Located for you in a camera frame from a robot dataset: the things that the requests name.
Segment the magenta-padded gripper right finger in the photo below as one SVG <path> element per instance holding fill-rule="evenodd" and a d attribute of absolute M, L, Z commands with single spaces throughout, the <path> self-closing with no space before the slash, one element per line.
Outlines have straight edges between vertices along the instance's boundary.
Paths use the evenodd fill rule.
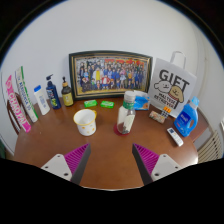
<path fill-rule="evenodd" d="M 149 183 L 182 169 L 182 167 L 167 154 L 158 155 L 136 143 L 132 146 L 132 153 L 144 185 L 148 185 Z"/>

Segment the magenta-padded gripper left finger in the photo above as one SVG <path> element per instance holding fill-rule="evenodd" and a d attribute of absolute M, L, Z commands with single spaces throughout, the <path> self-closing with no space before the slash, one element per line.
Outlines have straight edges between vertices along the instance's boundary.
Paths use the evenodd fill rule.
<path fill-rule="evenodd" d="M 85 144 L 65 155 L 56 154 L 42 169 L 79 185 L 90 154 L 91 146 Z"/>

